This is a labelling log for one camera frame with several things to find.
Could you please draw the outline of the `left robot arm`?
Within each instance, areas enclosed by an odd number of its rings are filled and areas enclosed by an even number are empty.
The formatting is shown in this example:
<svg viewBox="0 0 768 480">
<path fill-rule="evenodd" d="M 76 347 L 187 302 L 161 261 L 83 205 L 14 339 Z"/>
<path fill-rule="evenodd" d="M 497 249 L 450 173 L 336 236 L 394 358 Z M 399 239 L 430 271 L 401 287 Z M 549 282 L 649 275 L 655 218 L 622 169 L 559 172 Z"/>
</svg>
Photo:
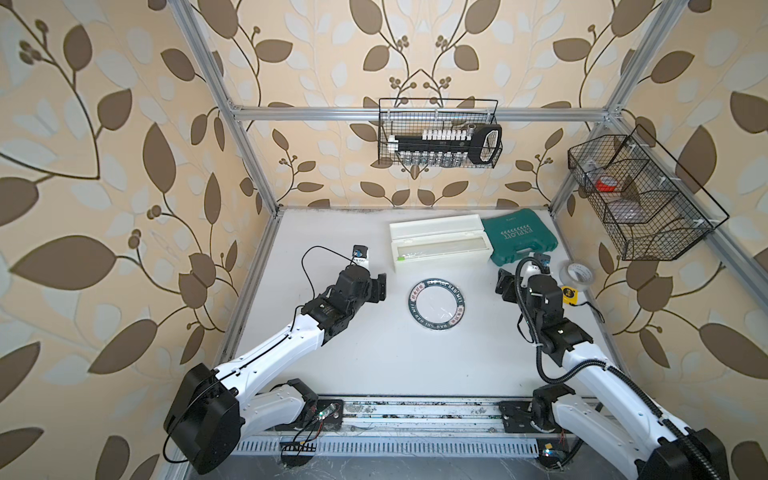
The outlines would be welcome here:
<svg viewBox="0 0 768 480">
<path fill-rule="evenodd" d="M 217 367 L 200 363 L 181 381 L 163 428 L 200 475 L 221 465 L 240 440 L 286 425 L 299 431 L 319 419 L 318 396 L 303 381 L 267 385 L 343 332 L 366 303 L 386 298 L 387 277 L 351 263 L 335 284 L 297 308 L 284 329 Z"/>
</svg>

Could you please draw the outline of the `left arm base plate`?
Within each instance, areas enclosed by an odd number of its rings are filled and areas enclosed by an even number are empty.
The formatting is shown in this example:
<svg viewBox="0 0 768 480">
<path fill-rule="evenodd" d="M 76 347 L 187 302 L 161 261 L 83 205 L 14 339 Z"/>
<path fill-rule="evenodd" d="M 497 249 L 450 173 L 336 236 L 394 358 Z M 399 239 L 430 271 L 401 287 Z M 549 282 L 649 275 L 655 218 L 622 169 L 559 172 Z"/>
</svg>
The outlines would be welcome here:
<svg viewBox="0 0 768 480">
<path fill-rule="evenodd" d="M 323 430 L 337 432 L 341 429 L 345 402 L 341 399 L 319 399 L 310 402 L 300 412 L 298 418 L 289 424 L 278 425 L 277 431 L 298 432 L 314 422 L 324 423 Z"/>
</svg>

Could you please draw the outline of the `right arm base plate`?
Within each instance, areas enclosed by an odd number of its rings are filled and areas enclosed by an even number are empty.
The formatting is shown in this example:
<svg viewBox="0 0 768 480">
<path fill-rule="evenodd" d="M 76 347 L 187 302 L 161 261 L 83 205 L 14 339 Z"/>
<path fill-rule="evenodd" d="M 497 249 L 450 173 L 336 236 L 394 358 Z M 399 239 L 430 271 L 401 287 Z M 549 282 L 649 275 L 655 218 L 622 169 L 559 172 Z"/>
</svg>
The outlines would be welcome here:
<svg viewBox="0 0 768 480">
<path fill-rule="evenodd" d="M 505 400 L 497 404 L 503 429 L 508 434 L 560 434 L 568 433 L 552 416 L 538 412 L 532 400 Z"/>
</svg>

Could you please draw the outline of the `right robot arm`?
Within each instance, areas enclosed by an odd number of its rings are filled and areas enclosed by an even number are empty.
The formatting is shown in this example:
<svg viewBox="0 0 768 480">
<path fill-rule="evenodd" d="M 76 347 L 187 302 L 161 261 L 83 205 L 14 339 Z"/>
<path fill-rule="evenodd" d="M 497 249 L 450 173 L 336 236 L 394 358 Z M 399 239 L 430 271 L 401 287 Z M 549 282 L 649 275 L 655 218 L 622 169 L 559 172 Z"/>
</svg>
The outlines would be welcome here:
<svg viewBox="0 0 768 480">
<path fill-rule="evenodd" d="M 518 306 L 535 349 L 544 384 L 531 398 L 534 428 L 571 432 L 628 479 L 729 478 L 723 442 L 663 408 L 568 319 L 562 289 L 538 260 L 500 269 L 495 291 Z"/>
</svg>

